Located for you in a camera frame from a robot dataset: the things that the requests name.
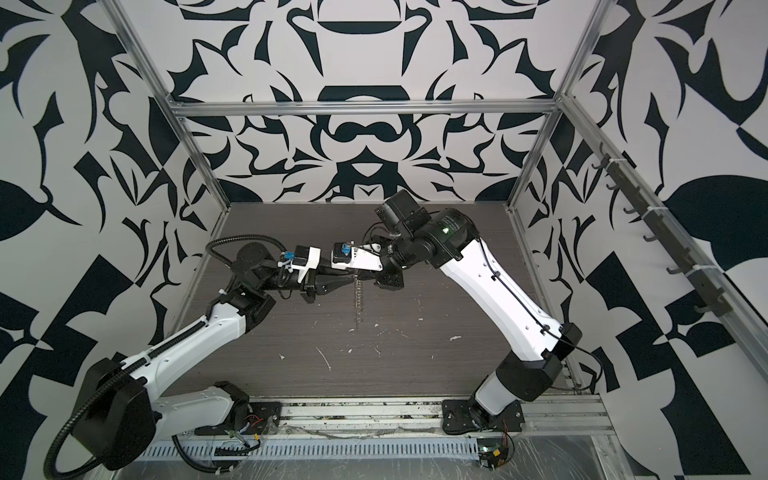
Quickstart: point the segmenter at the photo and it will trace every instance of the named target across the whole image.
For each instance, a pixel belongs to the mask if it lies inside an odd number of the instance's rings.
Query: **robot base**
[[[470,400],[443,400],[442,401],[442,431],[446,435],[463,435],[478,430],[498,430],[503,432],[522,432],[522,423],[525,422],[520,402],[515,400],[501,413],[488,417],[487,421],[478,424],[475,418],[477,413],[472,411],[473,401]]]

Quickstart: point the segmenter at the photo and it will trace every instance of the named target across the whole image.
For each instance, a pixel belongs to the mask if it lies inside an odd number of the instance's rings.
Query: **plastic sheet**
[[[232,480],[300,480],[305,478],[397,478],[441,480],[593,480],[606,478],[604,453],[594,437],[586,435],[515,437],[515,453],[506,465],[490,471],[477,462],[459,458],[400,458],[349,460],[260,460],[241,462],[220,478]],[[181,460],[134,462],[119,471],[118,480],[193,480],[216,478],[199,473]]]

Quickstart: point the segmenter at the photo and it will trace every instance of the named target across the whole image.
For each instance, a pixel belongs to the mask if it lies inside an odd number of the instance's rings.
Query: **white panel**
[[[232,201],[376,202],[402,188],[423,200],[506,200],[543,116],[194,120],[188,123]]]
[[[199,101],[551,97],[594,6],[594,0],[122,3],[168,90],[178,100]]]

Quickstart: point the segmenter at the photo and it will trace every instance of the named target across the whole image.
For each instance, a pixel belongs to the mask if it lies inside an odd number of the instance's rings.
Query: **hook rack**
[[[610,159],[605,167],[608,176],[615,182],[607,185],[609,190],[620,190],[629,200],[632,208],[624,208],[626,214],[641,214],[652,235],[643,235],[647,242],[659,241],[667,251],[675,267],[667,267],[667,273],[684,273],[707,304],[707,312],[722,316],[733,310],[729,300],[723,297],[723,288],[717,279],[719,269],[711,260],[694,250],[693,240],[674,218],[674,215],[656,197],[650,188],[638,177],[626,159]]]

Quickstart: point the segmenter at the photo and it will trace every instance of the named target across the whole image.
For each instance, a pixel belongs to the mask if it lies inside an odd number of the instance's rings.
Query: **black cable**
[[[223,448],[221,448],[221,447],[217,447],[217,448],[216,448],[216,450],[214,450],[214,455],[219,455],[219,456],[226,456],[226,455],[232,455],[232,456],[234,456],[234,455],[245,455],[245,454],[247,454],[247,453],[249,453],[249,452],[252,452],[253,450],[256,450],[256,449],[258,449],[260,446],[261,446],[261,440],[260,440],[260,439],[257,439],[257,440],[256,440],[256,444],[255,444],[254,446],[252,446],[252,447],[251,447],[251,446],[247,446],[247,447],[246,447],[246,448],[244,448],[244,449],[239,449],[239,450],[230,450],[230,449],[223,449]]]
[[[562,337],[556,336],[554,333],[549,331],[549,326],[543,325],[541,322],[539,322],[538,318],[536,318],[536,315],[534,315],[533,312],[531,312],[531,310],[529,310],[528,307],[515,294],[515,292],[511,288],[509,288],[509,286],[506,283],[504,283],[504,281],[502,280],[502,278],[499,275],[499,272],[493,270],[493,267],[491,266],[491,262],[488,261],[488,255],[485,254],[485,246],[482,244],[482,240],[478,239],[478,242],[480,243],[480,250],[482,251],[482,256],[483,256],[483,258],[485,258],[485,265],[488,266],[488,269],[492,273],[492,279],[493,280],[498,280],[499,283],[505,289],[507,289],[507,291],[509,293],[512,294],[512,296],[515,298],[515,300],[517,300],[518,303],[520,303],[520,305],[522,305],[522,307],[525,309],[525,311],[528,312],[528,315],[531,316],[533,321],[536,322],[536,324],[541,327],[541,331],[548,333],[549,335],[553,336],[558,341],[563,342],[565,345],[568,345],[570,347],[573,347],[576,350],[579,350],[581,352],[586,353],[587,355],[591,356],[594,359],[595,362],[598,363],[598,365],[600,366],[600,372],[598,373],[598,377],[594,381],[594,383],[597,384],[600,381],[600,379],[603,378],[603,370],[604,370],[604,368],[603,368],[602,361],[600,361],[600,359],[595,354],[593,354],[592,352],[588,352],[587,350],[582,349],[580,346],[576,346],[573,343],[568,342],[566,339],[563,339]],[[573,388],[573,389],[571,389],[571,388],[567,388],[566,389],[566,388],[557,387],[557,386],[551,386],[550,388],[551,389],[555,389],[555,390],[565,391],[565,392],[583,392],[584,390],[589,389],[590,387],[591,387],[591,384],[587,385],[587,386],[580,387],[580,388]]]
[[[98,458],[93,458],[89,462],[86,462],[85,465],[76,468],[75,470],[71,470],[69,472],[60,472],[56,469],[56,458],[58,457],[58,453],[61,451],[61,447],[63,446],[64,441],[67,439],[69,434],[72,433],[72,429],[74,429],[74,426],[80,421],[83,415],[85,415],[88,410],[90,410],[91,407],[96,402],[98,402],[101,397],[104,396],[106,392],[111,390],[119,382],[125,380],[125,377],[129,376],[132,372],[144,366],[146,363],[146,359],[139,359],[107,380],[104,385],[100,386],[94,392],[91,398],[86,400],[80,406],[77,412],[72,414],[64,426],[61,427],[61,430],[58,431],[58,434],[56,434],[54,437],[53,442],[51,442],[51,446],[48,447],[48,454],[46,454],[45,460],[43,461],[43,475],[48,480],[70,480],[71,478],[77,478],[80,475],[83,475],[84,473],[89,472],[93,468],[101,465],[101,460]]]
[[[376,225],[383,225],[383,224],[384,224],[384,222],[376,222],[373,225],[371,225],[370,227],[368,227],[368,230],[366,230],[366,232],[362,235],[362,242],[360,244],[361,245],[365,245],[366,244],[366,238],[368,237],[368,234],[371,233],[371,231],[373,230],[373,227],[375,227]]]
[[[230,292],[230,290],[232,290],[232,287],[234,287],[234,286],[235,286],[235,282],[237,282],[237,275],[235,275],[235,274],[233,273],[233,274],[232,274],[232,276],[230,276],[230,281],[229,281],[229,283],[228,283],[228,284],[227,284],[227,286],[224,288],[224,292],[226,292],[226,293],[229,293],[229,292]]]
[[[279,240],[274,239],[272,237],[268,237],[267,235],[258,235],[256,233],[246,233],[244,235],[235,235],[234,237],[221,237],[217,238],[216,240],[212,240],[208,243],[208,245],[205,246],[205,251],[208,252],[209,255],[211,255],[216,260],[219,260],[221,263],[226,265],[227,267],[232,266],[232,260],[226,258],[221,253],[218,253],[216,250],[214,250],[214,247],[218,247],[219,245],[224,245],[225,243],[232,243],[232,242],[243,242],[247,240],[260,240],[263,242],[269,242],[275,247],[280,249],[280,252],[286,252],[285,245],[283,245]]]
[[[517,452],[517,448],[515,447],[515,442],[512,440],[512,435],[509,435],[509,432],[503,432],[504,435],[507,437],[507,440],[509,440],[509,445],[507,447],[507,455],[504,458],[504,463],[501,463],[501,465],[504,465],[506,463],[509,463],[510,460],[512,460],[515,457],[515,453]],[[478,457],[480,460],[489,461],[492,460],[495,455],[493,455],[493,452],[486,452],[486,453],[480,453],[478,454]],[[488,463],[488,467],[486,467],[488,470],[492,470],[493,468],[490,466],[490,462]]]
[[[165,352],[172,346],[182,342],[187,337],[203,328],[205,325],[206,323],[203,321],[195,323],[192,327],[184,331],[184,333],[180,334],[179,336],[161,343],[156,349],[150,351],[147,356],[150,359],[157,358],[162,352]],[[146,364],[146,359],[139,359],[136,362],[130,364],[125,369],[122,369],[120,372],[116,373],[112,378],[107,380],[104,385],[99,387],[94,392],[94,394],[91,395],[91,398],[86,400],[83,405],[80,406],[77,412],[73,413],[72,416],[69,417],[69,420],[67,420],[64,426],[61,427],[61,430],[58,431],[58,434],[54,437],[51,446],[48,448],[48,454],[45,456],[45,460],[43,461],[43,475],[48,480],[69,480],[71,478],[77,478],[80,475],[83,475],[84,473],[101,465],[101,460],[94,458],[80,468],[76,468],[75,470],[71,470],[69,472],[60,472],[56,469],[56,458],[58,457],[58,453],[61,451],[61,447],[63,446],[64,441],[72,433],[74,426],[77,425],[83,415],[88,413],[88,410],[90,410],[91,407],[93,407],[93,405],[98,402],[106,392],[114,388],[118,383],[124,381],[126,377],[128,377],[131,373],[135,372]]]
[[[225,469],[222,469],[221,467],[209,467],[208,465],[201,465],[197,462],[195,462],[192,457],[190,457],[187,452],[184,451],[184,448],[181,446],[181,442],[179,442],[179,437],[174,435],[170,437],[171,440],[174,441],[174,447],[176,447],[176,451],[179,452],[179,456],[182,460],[184,460],[184,463],[189,465],[190,467],[194,468],[198,472],[203,473],[214,473],[216,475],[219,475],[221,472],[232,472],[232,467],[227,467]]]

